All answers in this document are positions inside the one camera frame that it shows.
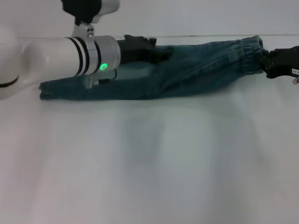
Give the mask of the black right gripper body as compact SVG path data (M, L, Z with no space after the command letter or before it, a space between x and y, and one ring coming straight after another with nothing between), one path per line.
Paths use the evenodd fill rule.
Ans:
M275 79L281 76L299 78L299 47L275 49L267 57L267 78Z

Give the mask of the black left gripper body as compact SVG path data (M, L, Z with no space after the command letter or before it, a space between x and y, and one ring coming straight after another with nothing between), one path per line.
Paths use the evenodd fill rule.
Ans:
M156 38L124 35L123 40L117 40L120 47L120 64L132 62L157 63Z

